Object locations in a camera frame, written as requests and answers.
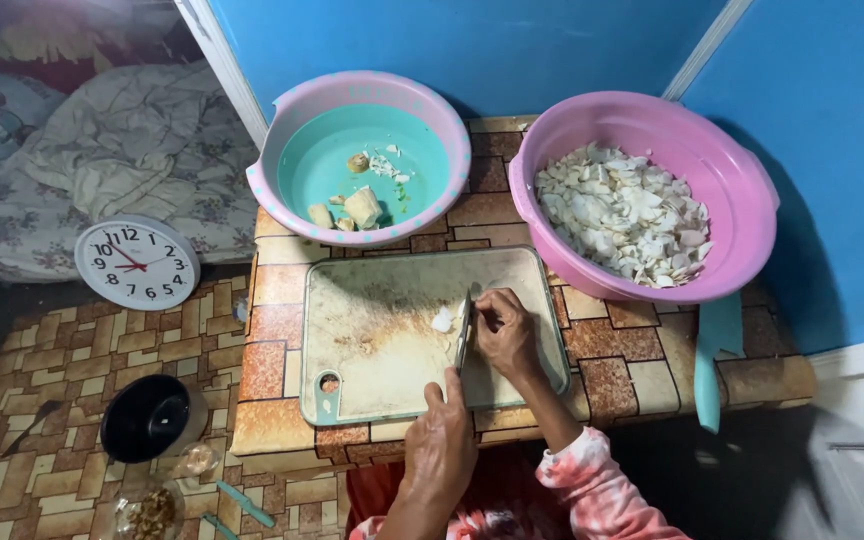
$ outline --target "tie-dye sleeve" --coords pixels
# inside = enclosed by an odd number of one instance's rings
[[[535,477],[568,505],[578,540],[688,538],[642,498],[612,459],[609,438],[597,429],[586,427],[554,455],[546,449]]]

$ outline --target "black bowl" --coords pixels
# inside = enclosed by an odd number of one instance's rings
[[[113,460],[125,463],[177,456],[206,427],[209,410],[206,406],[202,411],[204,401],[168,374],[134,380],[105,409],[102,448]]]

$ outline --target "patterned tablecloth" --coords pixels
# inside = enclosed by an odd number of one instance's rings
[[[330,247],[295,236],[259,209],[249,318],[231,451],[254,471],[313,473],[401,460],[410,419],[315,427],[299,411],[306,271],[327,258],[381,257],[531,244],[508,190],[508,161],[520,132],[473,129],[468,192],[420,234],[374,250]],[[571,365],[565,398],[582,423],[599,428],[695,412],[695,305],[598,300],[547,279]],[[742,291],[746,358],[716,362],[727,411],[785,408],[815,392],[810,362],[775,322],[755,283]],[[472,414],[482,447],[540,437],[523,406]]]

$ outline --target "white wall clock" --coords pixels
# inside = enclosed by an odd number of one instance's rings
[[[85,282],[131,310],[167,310],[199,283],[199,258],[174,228],[141,215],[114,215],[87,228],[75,244]]]

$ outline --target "cutting board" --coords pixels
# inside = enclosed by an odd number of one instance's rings
[[[538,355],[559,395],[569,361],[539,256],[528,247],[325,260],[306,275],[302,332],[302,416],[333,426],[417,416],[423,389],[445,384],[458,324],[432,327],[445,306],[456,313],[470,287],[512,289],[533,313]],[[523,403],[484,358],[468,348],[462,388],[469,409]]]

